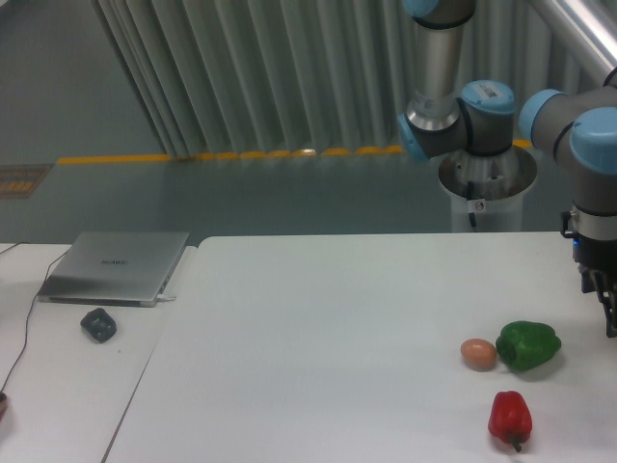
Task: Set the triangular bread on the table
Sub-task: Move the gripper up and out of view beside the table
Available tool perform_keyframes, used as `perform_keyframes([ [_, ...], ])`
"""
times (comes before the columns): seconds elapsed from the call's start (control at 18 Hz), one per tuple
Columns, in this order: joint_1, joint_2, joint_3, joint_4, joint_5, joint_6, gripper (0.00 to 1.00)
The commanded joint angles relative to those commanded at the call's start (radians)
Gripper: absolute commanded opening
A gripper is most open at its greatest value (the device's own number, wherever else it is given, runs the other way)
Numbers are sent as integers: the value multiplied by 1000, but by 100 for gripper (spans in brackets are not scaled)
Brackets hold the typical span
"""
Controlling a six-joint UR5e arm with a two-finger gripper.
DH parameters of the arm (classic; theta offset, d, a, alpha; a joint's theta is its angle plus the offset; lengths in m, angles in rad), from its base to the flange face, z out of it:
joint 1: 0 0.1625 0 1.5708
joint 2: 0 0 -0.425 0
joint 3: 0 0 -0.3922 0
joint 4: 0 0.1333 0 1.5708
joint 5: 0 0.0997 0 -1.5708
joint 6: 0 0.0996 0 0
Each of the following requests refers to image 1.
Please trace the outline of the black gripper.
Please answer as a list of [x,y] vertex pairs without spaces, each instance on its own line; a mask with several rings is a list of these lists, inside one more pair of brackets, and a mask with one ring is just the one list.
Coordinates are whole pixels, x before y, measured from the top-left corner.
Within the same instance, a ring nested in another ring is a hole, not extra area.
[[581,209],[560,214],[561,235],[573,243],[573,259],[583,277],[584,292],[596,291],[603,305],[608,338],[616,337],[616,216]]

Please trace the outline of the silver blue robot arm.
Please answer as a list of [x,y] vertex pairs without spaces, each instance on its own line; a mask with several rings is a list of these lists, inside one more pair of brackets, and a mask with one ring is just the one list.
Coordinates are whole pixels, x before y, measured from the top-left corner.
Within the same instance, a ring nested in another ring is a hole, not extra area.
[[568,175],[572,206],[561,234],[573,243],[583,292],[604,307],[606,333],[616,334],[616,22],[594,1],[536,1],[534,10],[599,87],[579,95],[543,90],[517,106],[512,90],[478,80],[454,88],[471,1],[408,1],[416,24],[418,68],[413,99],[398,117],[404,150],[440,157],[443,188],[479,209],[517,198],[533,183],[533,158],[513,145],[519,130]]

